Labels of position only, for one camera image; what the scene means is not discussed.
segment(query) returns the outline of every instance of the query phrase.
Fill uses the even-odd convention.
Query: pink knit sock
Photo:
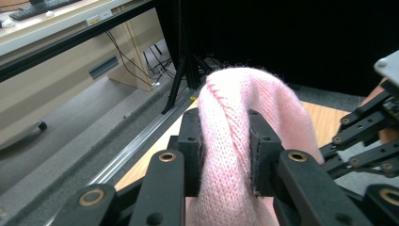
[[[250,68],[212,73],[199,96],[207,150],[199,197],[187,199],[187,225],[278,225],[271,199],[251,192],[249,109],[263,115],[285,149],[323,162],[308,113],[278,78]]]

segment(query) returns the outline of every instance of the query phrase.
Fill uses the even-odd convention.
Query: tripod leg
[[[199,58],[196,57],[196,56],[194,56],[194,59],[196,60],[196,62],[197,62],[197,64],[199,65],[199,67],[200,67],[201,69],[203,69],[203,70],[205,71],[206,74],[211,73],[212,68],[209,67],[209,66],[205,63],[205,61],[203,61],[202,59],[199,59]]]
[[[182,82],[183,74],[185,73],[185,57],[180,60],[179,67],[177,68],[176,75],[173,79],[172,89],[170,90],[167,106],[161,112],[165,115],[175,104],[177,92],[179,91],[180,83]]]
[[[155,46],[155,49],[158,51],[159,55],[162,55],[162,52],[159,50],[158,46],[156,46],[156,44],[154,44],[153,46]]]

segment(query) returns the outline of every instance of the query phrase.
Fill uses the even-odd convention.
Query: black backdrop
[[[182,11],[194,54],[319,89],[367,95],[374,63],[399,50],[397,0],[182,0]]]

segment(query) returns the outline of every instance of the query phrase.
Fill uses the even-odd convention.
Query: black tripod
[[[183,3],[184,1],[181,0],[159,1],[156,7],[168,50],[175,66],[177,66],[168,103],[162,114],[166,114],[174,106],[184,75],[187,79],[187,86],[190,89],[197,89],[200,86],[199,68],[205,74],[210,73],[212,70],[192,52],[191,46],[193,46],[193,43],[190,42],[192,39],[190,39],[189,21],[183,20],[183,18],[188,18],[187,10],[185,10]]]

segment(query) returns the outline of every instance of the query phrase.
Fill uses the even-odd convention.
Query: wooden table
[[[323,145],[329,143],[331,141],[331,138],[338,131],[340,119],[348,114],[348,112],[305,102],[303,102],[302,104],[311,115],[319,147],[322,147]],[[197,106],[198,102],[194,102],[190,107],[187,108],[187,110]],[[140,160],[138,160],[138,162],[123,176],[123,178],[115,185],[116,190],[124,188],[125,186],[131,184],[132,182],[140,179],[145,175],[152,155],[158,151],[162,151],[167,148],[170,136],[179,135],[182,117],[183,116],[176,120],[169,127],[169,129],[152,145],[152,147],[150,147],[150,149],[140,158]]]

